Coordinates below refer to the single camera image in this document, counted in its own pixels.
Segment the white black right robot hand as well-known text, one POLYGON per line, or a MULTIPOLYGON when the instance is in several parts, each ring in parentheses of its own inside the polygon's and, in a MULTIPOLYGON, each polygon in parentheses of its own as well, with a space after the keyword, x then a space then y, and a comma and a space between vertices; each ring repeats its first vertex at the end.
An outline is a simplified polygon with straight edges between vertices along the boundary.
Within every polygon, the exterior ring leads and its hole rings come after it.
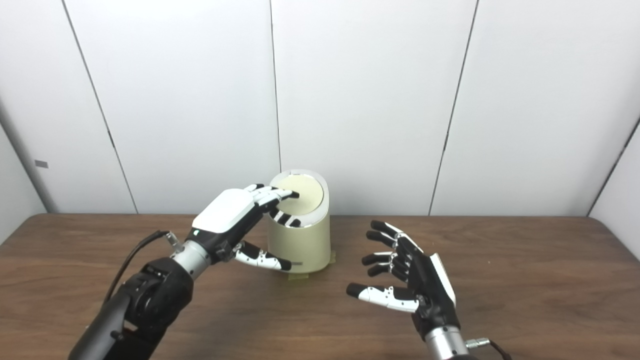
POLYGON ((346 294, 359 301, 397 312, 411 313, 411 319, 423 341, 436 330, 461 328, 457 298, 438 253, 426 253, 404 230, 373 219, 368 240, 384 244, 389 251, 377 251, 362 257, 370 277, 390 274, 404 287, 350 283, 346 294))

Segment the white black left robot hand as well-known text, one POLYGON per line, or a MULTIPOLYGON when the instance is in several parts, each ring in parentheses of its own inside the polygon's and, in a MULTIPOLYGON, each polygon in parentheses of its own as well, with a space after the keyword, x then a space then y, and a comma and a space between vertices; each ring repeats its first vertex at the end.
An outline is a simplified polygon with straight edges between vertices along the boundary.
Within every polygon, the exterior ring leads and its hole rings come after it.
POLYGON ((222 191, 192 221, 187 243, 202 248, 210 265, 236 259, 254 267, 288 272, 290 260, 251 244, 244 237, 266 214, 276 214, 279 203, 299 196, 294 190, 261 183, 222 191))

